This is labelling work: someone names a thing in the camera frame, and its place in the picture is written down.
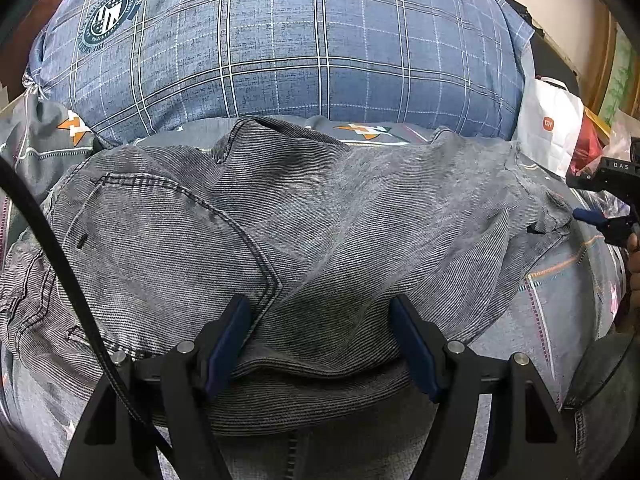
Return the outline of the person's right hand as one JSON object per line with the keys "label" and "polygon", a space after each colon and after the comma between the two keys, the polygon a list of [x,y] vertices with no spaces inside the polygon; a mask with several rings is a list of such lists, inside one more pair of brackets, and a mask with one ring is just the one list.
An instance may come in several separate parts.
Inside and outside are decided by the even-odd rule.
{"label": "person's right hand", "polygon": [[632,233],[627,240],[627,270],[629,272],[628,288],[630,293],[630,306],[633,309],[640,307],[640,247],[639,237]]}

